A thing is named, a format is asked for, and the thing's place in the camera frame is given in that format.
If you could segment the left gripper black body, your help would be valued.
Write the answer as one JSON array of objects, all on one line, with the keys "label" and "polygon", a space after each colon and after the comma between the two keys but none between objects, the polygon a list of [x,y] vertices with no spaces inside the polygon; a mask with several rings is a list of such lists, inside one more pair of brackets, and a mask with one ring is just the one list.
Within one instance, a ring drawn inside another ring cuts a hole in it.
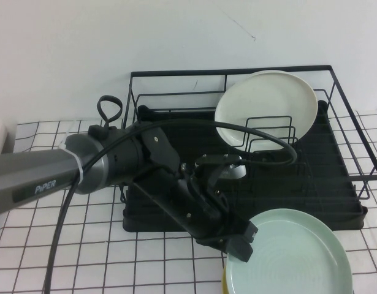
[{"label": "left gripper black body", "polygon": [[230,208],[223,194],[216,195],[211,186],[204,187],[194,177],[178,181],[185,201],[182,227],[200,245],[226,253],[227,241],[233,236],[243,236],[246,224]]}]

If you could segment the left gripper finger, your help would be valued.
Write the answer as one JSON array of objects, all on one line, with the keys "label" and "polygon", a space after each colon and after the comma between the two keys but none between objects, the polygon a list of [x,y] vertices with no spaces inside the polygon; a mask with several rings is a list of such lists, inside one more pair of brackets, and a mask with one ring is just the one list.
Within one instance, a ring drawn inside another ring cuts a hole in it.
[{"label": "left gripper finger", "polygon": [[254,238],[233,236],[227,241],[226,252],[242,262],[247,263],[253,253],[252,242]]},{"label": "left gripper finger", "polygon": [[243,233],[243,236],[246,239],[246,241],[249,243],[252,243],[254,240],[254,237],[256,236],[256,233],[257,233],[257,227],[252,222],[248,222],[246,224],[246,227]]}]

